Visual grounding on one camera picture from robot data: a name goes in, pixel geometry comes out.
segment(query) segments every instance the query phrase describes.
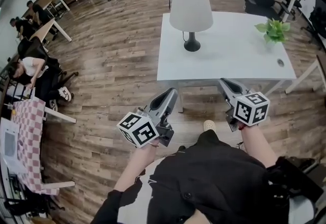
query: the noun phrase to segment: potted plant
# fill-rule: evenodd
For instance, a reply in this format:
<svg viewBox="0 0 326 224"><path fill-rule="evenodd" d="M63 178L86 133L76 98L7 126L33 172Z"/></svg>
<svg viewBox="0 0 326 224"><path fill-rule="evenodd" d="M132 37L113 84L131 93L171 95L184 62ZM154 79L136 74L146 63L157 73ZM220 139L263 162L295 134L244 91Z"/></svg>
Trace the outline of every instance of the potted plant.
<svg viewBox="0 0 326 224"><path fill-rule="evenodd" d="M266 24L257 24L255 27L259 32L266 33L264 39L267 44L270 42L274 45L277 42L285 42L287 38L285 38L284 32L290 30L290 23L268 19Z"/></svg>

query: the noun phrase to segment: lamp shade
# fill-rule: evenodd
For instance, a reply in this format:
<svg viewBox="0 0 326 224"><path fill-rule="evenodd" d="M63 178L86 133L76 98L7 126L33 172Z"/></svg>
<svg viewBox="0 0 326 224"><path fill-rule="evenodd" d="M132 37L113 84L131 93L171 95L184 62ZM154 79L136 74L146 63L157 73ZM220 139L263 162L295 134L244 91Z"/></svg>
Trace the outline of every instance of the lamp shade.
<svg viewBox="0 0 326 224"><path fill-rule="evenodd" d="M209 0L173 0L170 24L177 30L200 32L213 25Z"/></svg>

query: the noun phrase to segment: wooden floor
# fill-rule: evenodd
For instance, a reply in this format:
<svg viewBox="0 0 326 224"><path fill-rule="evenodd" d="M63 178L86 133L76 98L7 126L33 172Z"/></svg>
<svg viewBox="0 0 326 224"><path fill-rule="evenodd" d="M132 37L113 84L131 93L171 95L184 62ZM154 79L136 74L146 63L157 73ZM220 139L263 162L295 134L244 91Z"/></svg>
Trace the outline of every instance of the wooden floor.
<svg viewBox="0 0 326 224"><path fill-rule="evenodd" d="M244 0L210 0L213 11L243 12ZM156 82L162 14L168 0L87 0L71 6L59 24L71 36L62 35L48 46L68 71L79 71L69 89L73 101L60 112L77 119L76 124L46 122L42 162L49 181L73 180L58 200L66 211L55 211L57 223L90 223L127 164L134 149L118 132L116 124L135 107L164 88ZM297 76L313 62L317 51L302 17L291 24L284 44ZM270 119L261 125L279 155L325 158L326 111L322 91L310 86L321 81L309 77L290 95L284 89L270 96ZM251 82L260 90L266 82ZM193 144L202 124L212 119L220 139L236 145L240 133L231 133L225 122L227 104L216 87L183 89L184 114L169 117L175 135L158 156L170 154L180 144Z"/></svg>

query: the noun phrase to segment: white shoe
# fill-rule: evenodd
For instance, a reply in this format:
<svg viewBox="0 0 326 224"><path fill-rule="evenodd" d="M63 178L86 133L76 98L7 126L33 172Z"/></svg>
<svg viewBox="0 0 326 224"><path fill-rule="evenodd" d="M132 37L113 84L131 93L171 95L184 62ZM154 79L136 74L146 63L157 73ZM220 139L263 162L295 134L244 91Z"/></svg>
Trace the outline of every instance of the white shoe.
<svg viewBox="0 0 326 224"><path fill-rule="evenodd" d="M66 87L62 87L58 89L59 94L61 97L63 97L66 101L70 102L71 101L71 93L68 91Z"/></svg>
<svg viewBox="0 0 326 224"><path fill-rule="evenodd" d="M50 105L50 108L53 110L53 111L58 111L58 105L57 105L57 101L54 99L54 100L50 100L49 101L49 105Z"/></svg>
<svg viewBox="0 0 326 224"><path fill-rule="evenodd" d="M208 130L213 130L216 133L216 125L212 120L207 120L204 122L204 132Z"/></svg>

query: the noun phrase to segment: lamp base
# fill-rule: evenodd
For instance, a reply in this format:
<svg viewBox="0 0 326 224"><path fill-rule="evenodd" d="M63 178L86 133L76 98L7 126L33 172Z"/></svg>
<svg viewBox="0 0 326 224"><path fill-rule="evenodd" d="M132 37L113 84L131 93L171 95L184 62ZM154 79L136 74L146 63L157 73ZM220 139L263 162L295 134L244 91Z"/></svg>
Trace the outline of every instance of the lamp base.
<svg viewBox="0 0 326 224"><path fill-rule="evenodd" d="M195 38L195 32L189 32L189 39L184 43L184 48L190 52L200 49L200 43Z"/></svg>

